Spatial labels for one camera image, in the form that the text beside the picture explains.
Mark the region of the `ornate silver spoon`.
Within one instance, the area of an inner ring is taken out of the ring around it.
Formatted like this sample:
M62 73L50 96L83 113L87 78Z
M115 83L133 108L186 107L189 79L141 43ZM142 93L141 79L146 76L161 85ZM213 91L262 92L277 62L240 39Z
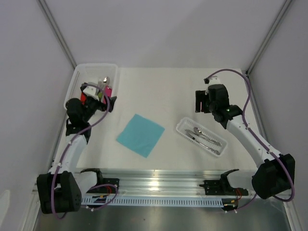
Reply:
M200 128L194 127L194 128L193 128L193 131L197 134L197 136L201 137L202 139L204 139L204 140L206 140L206 141L208 141L208 142L210 142L210 143L212 143L212 144L215 144L215 145L217 145L217 146L221 146L221 143L220 143L220 142L218 142L218 141L216 141L216 140L210 138L209 136L205 135L205 134L201 131Z

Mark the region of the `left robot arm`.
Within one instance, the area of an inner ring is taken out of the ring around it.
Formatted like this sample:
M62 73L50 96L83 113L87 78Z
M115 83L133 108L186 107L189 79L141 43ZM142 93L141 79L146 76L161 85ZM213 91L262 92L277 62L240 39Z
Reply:
M43 214L76 212L81 207L81 199L86 193L115 193L116 186L107 183L97 168L88 168L74 177L80 155L89 143L92 125L89 119L96 111L105 114L113 110L117 97L95 99L72 98L65 103L66 147L58 163L48 173L37 177L37 189Z

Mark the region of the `teal paper napkin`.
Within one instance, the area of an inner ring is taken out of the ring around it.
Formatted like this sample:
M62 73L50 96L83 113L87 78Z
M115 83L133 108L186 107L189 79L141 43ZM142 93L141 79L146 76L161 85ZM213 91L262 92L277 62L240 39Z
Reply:
M116 141L129 150L147 158L164 133L161 125L135 114Z

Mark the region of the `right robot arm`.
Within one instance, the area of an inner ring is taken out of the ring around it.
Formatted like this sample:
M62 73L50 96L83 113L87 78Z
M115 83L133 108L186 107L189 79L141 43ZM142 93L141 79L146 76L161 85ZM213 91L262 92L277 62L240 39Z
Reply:
M244 111L231 105L223 84L208 86L207 90L195 92L195 111L211 113L214 120L231 133L252 157L257 170L230 170L220 181L220 190L231 194L237 188L253 190L260 198L278 197L290 190L291 201L295 195L295 159L290 154L282 154L248 125Z

